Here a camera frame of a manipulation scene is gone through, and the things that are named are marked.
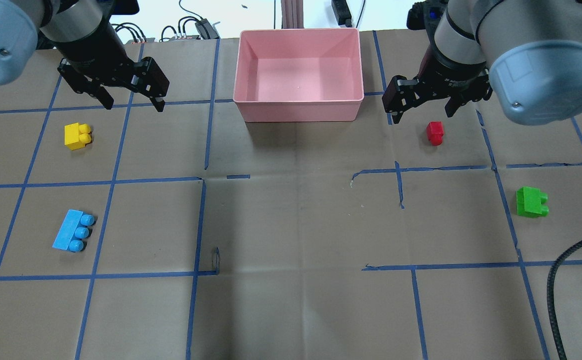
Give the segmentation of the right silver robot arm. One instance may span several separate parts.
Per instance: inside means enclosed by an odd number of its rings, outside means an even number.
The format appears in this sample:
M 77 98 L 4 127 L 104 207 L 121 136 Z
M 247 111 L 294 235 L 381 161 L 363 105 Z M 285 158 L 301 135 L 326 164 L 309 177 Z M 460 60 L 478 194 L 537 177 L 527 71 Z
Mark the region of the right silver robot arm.
M 582 113 L 582 0 L 424 0 L 407 28 L 426 31 L 429 45 L 416 76 L 387 84 L 395 124 L 428 101 L 447 100 L 452 117 L 492 94 L 518 125 Z

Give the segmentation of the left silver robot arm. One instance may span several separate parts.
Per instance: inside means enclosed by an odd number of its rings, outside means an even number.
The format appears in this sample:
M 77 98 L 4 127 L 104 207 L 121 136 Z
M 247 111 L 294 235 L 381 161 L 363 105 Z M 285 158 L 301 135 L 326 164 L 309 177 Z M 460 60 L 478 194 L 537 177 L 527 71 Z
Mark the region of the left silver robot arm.
M 71 89 L 113 106 L 108 88 L 125 88 L 165 107 L 170 82 L 152 57 L 133 61 L 111 16 L 133 15 L 135 0 L 0 0 L 0 85 L 16 80 L 44 37 L 62 55 L 58 72 Z

